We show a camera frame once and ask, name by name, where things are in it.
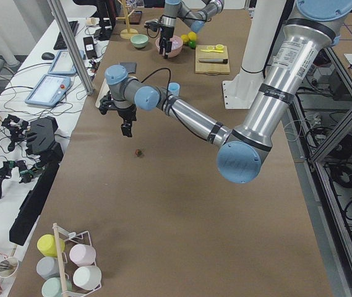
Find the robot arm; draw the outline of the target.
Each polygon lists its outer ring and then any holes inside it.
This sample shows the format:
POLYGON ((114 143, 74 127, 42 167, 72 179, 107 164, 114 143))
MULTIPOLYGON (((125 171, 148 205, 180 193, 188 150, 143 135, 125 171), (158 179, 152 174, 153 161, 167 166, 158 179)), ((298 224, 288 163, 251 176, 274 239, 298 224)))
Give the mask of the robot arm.
POLYGON ((144 84, 115 64, 105 71, 109 96, 101 112, 114 108, 131 135, 137 109, 158 108, 197 137, 219 147, 217 167, 233 183, 248 183, 260 172, 272 149, 272 134, 305 78, 318 52, 333 46, 352 1, 298 1, 284 27, 285 40, 261 83, 241 125, 225 127, 164 88, 144 84))
POLYGON ((193 12, 183 1, 166 0, 164 11, 158 19, 145 22, 144 27, 159 32, 159 54, 169 58, 172 48, 171 38, 174 35, 176 19, 182 20, 194 33, 198 33, 214 15, 220 14, 225 6, 221 0, 204 1, 205 7, 193 12))

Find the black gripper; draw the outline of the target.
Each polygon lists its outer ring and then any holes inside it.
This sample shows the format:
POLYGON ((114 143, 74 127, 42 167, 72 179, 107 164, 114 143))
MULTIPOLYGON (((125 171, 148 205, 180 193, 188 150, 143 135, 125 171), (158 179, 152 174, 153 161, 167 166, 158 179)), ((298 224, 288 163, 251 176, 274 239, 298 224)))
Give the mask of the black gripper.
POLYGON ((176 19, 152 19, 144 23, 144 27, 147 30, 151 30, 156 33, 160 33, 159 41, 159 54, 168 59, 168 56, 172 50, 172 41, 170 38, 173 37, 176 19))
MULTIPOLYGON (((118 115, 125 121, 137 121, 135 104, 126 100, 115 100, 111 95, 105 95, 100 100, 99 112, 105 115, 109 111, 117 111, 118 115)), ((123 136, 132 137, 132 125, 129 123, 121 124, 121 132, 123 136)))

